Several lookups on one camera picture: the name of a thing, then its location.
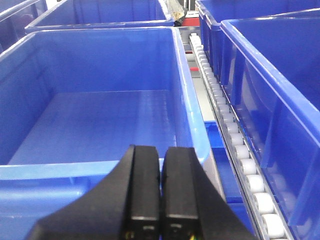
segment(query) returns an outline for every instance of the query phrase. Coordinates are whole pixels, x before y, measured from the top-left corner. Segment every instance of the blue container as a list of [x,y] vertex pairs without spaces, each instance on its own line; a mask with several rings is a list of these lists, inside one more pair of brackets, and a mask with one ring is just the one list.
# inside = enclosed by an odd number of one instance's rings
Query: blue container
[[46,10],[46,0],[0,1],[0,53],[24,37],[25,26]]
[[173,26],[164,0],[63,0],[26,32],[57,29]]
[[214,74],[222,64],[222,20],[247,19],[320,7],[320,0],[197,0],[202,42]]
[[320,237],[319,28],[319,18],[221,25],[221,85],[299,240]]
[[178,29],[34,32],[0,69],[1,240],[86,193],[130,144],[209,155]]

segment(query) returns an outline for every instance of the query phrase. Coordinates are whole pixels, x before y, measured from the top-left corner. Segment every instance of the bin wall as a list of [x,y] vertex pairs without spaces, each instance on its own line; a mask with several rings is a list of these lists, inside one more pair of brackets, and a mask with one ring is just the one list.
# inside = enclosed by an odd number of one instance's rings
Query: bin wall
[[315,18],[222,22],[220,83],[289,226],[306,240],[318,236],[320,219],[319,24]]

